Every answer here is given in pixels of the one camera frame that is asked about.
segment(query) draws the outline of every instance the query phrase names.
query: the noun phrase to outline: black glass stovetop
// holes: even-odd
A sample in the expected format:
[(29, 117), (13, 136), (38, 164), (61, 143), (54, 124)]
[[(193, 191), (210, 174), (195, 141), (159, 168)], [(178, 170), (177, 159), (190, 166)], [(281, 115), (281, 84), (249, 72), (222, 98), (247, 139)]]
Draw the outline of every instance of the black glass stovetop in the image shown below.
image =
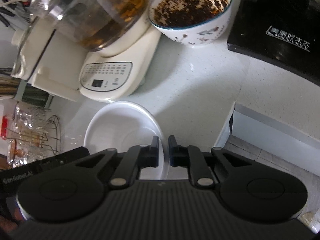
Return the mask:
[(320, 0), (242, 0), (228, 49), (320, 86)]

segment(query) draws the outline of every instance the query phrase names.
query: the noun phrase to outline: glass jar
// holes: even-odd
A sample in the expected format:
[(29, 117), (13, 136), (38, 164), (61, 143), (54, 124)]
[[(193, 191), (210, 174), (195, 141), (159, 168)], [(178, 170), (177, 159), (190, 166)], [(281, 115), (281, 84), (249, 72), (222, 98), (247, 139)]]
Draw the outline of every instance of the glass jar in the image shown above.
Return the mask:
[(35, 16), (89, 51), (99, 51), (124, 35), (147, 9), (149, 0), (32, 0)]

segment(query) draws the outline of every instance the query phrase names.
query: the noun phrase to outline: white countertop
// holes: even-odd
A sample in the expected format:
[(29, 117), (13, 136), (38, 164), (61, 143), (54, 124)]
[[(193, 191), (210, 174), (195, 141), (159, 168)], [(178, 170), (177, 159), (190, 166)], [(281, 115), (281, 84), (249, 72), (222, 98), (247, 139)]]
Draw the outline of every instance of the white countertop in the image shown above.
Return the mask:
[[(162, 35), (146, 82), (121, 100), (138, 103), (158, 121), (165, 137), (208, 151), (234, 103), (292, 126), (320, 140), (320, 87), (289, 71), (228, 51), (227, 30), (218, 40), (192, 48)], [(63, 150), (81, 146), (86, 128), (105, 103), (55, 97)]]

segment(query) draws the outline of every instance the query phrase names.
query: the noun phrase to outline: bowl rim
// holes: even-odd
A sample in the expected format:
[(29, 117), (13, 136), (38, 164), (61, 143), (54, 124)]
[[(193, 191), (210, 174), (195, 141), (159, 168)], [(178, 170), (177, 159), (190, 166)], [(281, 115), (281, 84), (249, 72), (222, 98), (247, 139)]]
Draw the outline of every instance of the bowl rim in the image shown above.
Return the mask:
[(159, 29), (171, 30), (171, 31), (173, 31), (173, 30), (174, 31), (185, 30), (185, 29), (190, 29), (190, 28), (193, 28), (193, 27), (197, 27), (197, 26), (200, 26), (202, 24), (206, 24), (208, 22), (211, 22), (213, 20), (218, 19), (221, 15), (223, 15), (230, 8), (231, 3), (232, 3), (232, 0), (230, 0), (230, 3), (228, 4), (227, 8), (223, 12), (220, 12), (219, 14), (217, 14), (215, 17), (213, 17), (213, 18), (211, 18), (209, 20), (206, 20), (204, 22), (200, 22), (200, 23), (193, 24), (193, 25), (188, 25), (188, 26), (185, 26), (185, 27), (165, 27), (165, 26), (161, 26), (161, 25), (156, 24), (150, 17), (151, 10), (153, 9), (152, 8), (152, 4), (149, 6), (148, 17), (149, 17), (149, 20), (150, 20), (151, 24), (154, 25), (155, 27), (159, 28)]

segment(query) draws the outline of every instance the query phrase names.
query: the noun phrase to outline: patterned ceramic bowl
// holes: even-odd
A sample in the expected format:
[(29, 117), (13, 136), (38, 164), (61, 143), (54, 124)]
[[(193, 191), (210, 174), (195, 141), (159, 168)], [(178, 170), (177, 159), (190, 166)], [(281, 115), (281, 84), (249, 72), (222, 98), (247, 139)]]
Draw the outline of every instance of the patterned ceramic bowl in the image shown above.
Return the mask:
[(227, 28), (231, 16), (232, 0), (227, 0), (224, 11), (204, 22), (186, 27), (163, 27), (155, 20), (155, 9), (162, 0), (154, 0), (149, 10), (151, 23), (171, 40), (186, 45), (209, 44), (219, 38)]

